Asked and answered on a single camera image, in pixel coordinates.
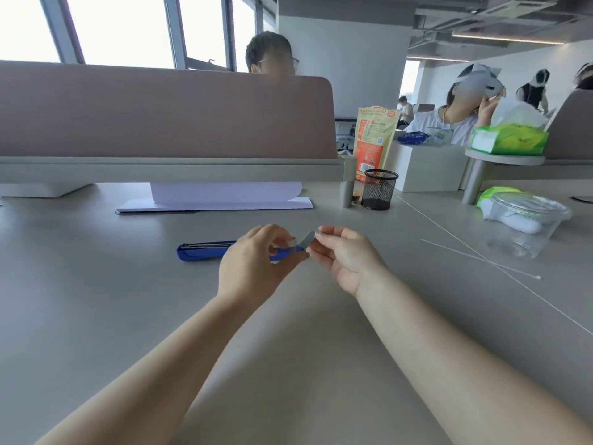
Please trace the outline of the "brown desk divider panel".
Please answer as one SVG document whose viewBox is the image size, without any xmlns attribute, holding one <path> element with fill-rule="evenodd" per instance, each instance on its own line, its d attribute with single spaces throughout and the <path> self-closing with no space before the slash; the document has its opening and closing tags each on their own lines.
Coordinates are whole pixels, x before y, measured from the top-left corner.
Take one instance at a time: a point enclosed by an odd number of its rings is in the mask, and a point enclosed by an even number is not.
<svg viewBox="0 0 593 445">
<path fill-rule="evenodd" d="M 547 125 L 548 162 L 593 163 L 593 89 L 574 89 Z"/>
<path fill-rule="evenodd" d="M 0 62 L 0 156 L 337 157 L 314 76 Z"/>
</svg>

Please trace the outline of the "clear plastic lidded container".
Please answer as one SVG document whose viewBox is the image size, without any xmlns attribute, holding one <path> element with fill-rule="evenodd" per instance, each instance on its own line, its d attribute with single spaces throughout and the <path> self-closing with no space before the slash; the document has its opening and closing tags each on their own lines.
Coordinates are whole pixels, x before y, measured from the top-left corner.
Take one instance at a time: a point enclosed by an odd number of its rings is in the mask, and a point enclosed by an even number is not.
<svg viewBox="0 0 593 445">
<path fill-rule="evenodd" d="M 495 192 L 480 208 L 484 219 L 496 224 L 487 245 L 523 260 L 535 259 L 573 215 L 564 204 L 529 192 Z"/>
</svg>

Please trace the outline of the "person's left forearm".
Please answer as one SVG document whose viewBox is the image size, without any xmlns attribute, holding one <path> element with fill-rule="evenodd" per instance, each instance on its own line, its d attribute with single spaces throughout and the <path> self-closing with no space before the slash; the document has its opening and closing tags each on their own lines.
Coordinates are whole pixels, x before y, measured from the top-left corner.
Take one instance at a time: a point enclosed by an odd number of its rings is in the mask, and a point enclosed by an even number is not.
<svg viewBox="0 0 593 445">
<path fill-rule="evenodd" d="M 271 295 L 217 294 L 34 445 L 168 445 L 221 353 Z"/>
</svg>

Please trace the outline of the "window with grey frames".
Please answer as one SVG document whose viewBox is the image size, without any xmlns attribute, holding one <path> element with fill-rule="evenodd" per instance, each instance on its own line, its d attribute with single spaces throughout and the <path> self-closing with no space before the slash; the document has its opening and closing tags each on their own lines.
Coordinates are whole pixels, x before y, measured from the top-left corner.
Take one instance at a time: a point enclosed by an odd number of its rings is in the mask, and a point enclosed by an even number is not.
<svg viewBox="0 0 593 445">
<path fill-rule="evenodd" d="M 0 0 L 0 63 L 247 72 L 277 0 Z"/>
</svg>

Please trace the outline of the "person's right forearm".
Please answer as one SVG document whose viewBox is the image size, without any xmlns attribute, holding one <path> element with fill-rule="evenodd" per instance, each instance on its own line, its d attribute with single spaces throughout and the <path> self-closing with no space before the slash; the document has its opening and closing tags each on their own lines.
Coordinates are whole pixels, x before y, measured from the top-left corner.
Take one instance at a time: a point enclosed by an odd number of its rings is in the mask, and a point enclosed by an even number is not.
<svg viewBox="0 0 593 445">
<path fill-rule="evenodd" d="M 454 445 L 593 445 L 586 421 L 389 271 L 354 273 L 340 284 Z"/>
</svg>

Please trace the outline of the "green and white packet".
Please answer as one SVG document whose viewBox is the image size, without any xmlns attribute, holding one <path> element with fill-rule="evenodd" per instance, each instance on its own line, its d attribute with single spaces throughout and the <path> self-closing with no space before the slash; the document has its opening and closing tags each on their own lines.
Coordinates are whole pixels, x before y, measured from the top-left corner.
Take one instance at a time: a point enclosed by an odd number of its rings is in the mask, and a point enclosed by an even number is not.
<svg viewBox="0 0 593 445">
<path fill-rule="evenodd" d="M 526 234 L 537 234 L 543 226 L 534 219 L 534 213 L 502 203 L 500 194 L 511 194 L 511 201 L 525 201 L 531 195 L 512 187 L 496 186 L 484 191 L 476 203 L 483 213 L 483 219 L 504 224 L 507 227 Z"/>
</svg>

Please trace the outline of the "ceiling light strip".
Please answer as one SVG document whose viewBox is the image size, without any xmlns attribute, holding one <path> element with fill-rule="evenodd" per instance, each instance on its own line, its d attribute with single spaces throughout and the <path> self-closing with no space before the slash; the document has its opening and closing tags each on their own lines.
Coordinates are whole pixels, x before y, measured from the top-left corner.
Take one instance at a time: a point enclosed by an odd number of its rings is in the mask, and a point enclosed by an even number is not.
<svg viewBox="0 0 593 445">
<path fill-rule="evenodd" d="M 475 32 L 453 32 L 451 34 L 455 38 L 467 38 L 484 41 L 500 41 L 507 43 L 525 43 L 525 44 L 538 44 L 538 45 L 565 45 L 567 42 L 562 40 L 553 40 L 546 38 L 533 38 L 524 36 L 500 36 L 500 35 L 487 35 Z"/>
</svg>

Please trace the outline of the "white headset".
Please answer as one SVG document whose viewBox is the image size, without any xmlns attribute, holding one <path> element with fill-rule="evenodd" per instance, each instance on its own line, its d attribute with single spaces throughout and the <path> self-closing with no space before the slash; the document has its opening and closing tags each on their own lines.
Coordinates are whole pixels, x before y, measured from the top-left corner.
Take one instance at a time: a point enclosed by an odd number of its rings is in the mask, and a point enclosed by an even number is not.
<svg viewBox="0 0 593 445">
<path fill-rule="evenodd" d="M 473 63 L 467 66 L 455 80 L 460 94 L 474 94 L 493 98 L 501 95 L 503 85 L 499 80 L 502 69 L 500 67 L 489 67 L 480 63 Z"/>
</svg>

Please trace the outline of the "black mesh pen holder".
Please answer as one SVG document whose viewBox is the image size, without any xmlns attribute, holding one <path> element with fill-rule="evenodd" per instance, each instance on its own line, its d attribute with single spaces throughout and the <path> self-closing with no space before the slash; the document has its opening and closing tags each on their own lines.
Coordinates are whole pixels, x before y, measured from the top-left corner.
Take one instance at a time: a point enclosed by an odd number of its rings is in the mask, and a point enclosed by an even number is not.
<svg viewBox="0 0 593 445">
<path fill-rule="evenodd" d="M 389 210 L 398 177 L 396 172 L 389 170 L 365 171 L 365 184 L 360 204 L 369 210 Z"/>
</svg>

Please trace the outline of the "person's left hand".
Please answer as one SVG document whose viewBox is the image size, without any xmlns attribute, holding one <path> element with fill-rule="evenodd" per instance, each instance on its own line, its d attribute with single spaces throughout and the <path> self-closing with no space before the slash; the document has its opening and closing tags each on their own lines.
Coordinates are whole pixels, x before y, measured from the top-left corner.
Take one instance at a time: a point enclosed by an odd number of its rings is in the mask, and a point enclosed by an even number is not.
<svg viewBox="0 0 593 445">
<path fill-rule="evenodd" d="M 268 224 L 243 235 L 229 248 L 219 266 L 216 299 L 227 304 L 258 308 L 287 276 L 270 276 L 269 256 L 287 247 L 293 236 L 285 228 Z"/>
</svg>

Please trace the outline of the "person's right hand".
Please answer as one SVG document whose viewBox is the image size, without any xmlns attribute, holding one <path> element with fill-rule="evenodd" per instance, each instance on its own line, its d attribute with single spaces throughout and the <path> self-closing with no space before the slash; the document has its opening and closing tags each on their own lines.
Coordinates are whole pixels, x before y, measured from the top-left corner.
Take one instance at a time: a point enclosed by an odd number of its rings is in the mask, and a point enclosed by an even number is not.
<svg viewBox="0 0 593 445">
<path fill-rule="evenodd" d="M 345 292 L 358 297 L 370 283 L 389 272 L 368 238 L 314 241 L 307 248 L 310 257 L 326 269 Z"/>
</svg>

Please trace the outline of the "green tissue pack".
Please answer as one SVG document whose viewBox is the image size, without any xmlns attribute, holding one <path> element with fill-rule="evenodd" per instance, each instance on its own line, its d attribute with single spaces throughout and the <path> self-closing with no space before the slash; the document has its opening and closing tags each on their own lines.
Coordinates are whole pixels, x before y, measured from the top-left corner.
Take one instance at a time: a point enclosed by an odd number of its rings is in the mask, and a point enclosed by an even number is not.
<svg viewBox="0 0 593 445">
<path fill-rule="evenodd" d="M 490 155 L 541 156 L 548 121 L 530 104 L 501 97 L 490 124 L 474 128 L 468 148 Z"/>
</svg>

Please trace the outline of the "orange snack bag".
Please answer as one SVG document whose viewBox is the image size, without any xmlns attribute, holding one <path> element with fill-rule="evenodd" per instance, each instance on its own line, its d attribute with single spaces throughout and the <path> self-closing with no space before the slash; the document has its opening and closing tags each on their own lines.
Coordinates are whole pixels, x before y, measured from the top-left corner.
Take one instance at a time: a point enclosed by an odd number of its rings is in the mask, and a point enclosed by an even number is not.
<svg viewBox="0 0 593 445">
<path fill-rule="evenodd" d="M 366 171 L 384 167 L 399 118 L 397 109 L 379 106 L 358 109 L 354 156 L 358 160 L 355 177 L 359 182 L 366 182 Z"/>
</svg>

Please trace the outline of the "white round stand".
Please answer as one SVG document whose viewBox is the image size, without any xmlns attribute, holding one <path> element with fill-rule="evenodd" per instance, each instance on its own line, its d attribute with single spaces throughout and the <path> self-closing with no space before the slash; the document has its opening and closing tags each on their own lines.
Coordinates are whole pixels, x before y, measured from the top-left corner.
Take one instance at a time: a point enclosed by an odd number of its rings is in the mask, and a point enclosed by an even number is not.
<svg viewBox="0 0 593 445">
<path fill-rule="evenodd" d="M 483 151 L 466 148 L 465 156 L 469 158 L 469 175 L 463 190 L 462 204 L 474 205 L 484 181 L 486 169 L 490 164 L 515 166 L 539 166 L 545 162 L 545 156 L 530 155 L 492 155 Z"/>
</svg>

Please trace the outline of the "grey cylindrical post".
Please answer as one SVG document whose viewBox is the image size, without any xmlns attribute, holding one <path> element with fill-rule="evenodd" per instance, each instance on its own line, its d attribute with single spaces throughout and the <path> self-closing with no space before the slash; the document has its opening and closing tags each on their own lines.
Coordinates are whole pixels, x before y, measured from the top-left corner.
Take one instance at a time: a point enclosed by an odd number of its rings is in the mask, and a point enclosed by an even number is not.
<svg viewBox="0 0 593 445">
<path fill-rule="evenodd" d="M 342 208 L 350 208 L 352 206 L 358 158 L 351 155 L 342 155 L 341 158 L 343 161 L 343 180 L 340 184 L 340 204 Z"/>
</svg>

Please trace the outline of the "grey desk shelf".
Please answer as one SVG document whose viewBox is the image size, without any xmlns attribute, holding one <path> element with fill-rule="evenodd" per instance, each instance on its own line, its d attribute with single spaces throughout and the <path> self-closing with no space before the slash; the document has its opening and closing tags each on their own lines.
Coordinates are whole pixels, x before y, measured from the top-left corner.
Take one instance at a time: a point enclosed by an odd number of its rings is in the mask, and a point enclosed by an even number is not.
<svg viewBox="0 0 593 445">
<path fill-rule="evenodd" d="M 339 182 L 355 180 L 356 159 L 120 158 L 0 156 L 0 184 Z"/>
</svg>

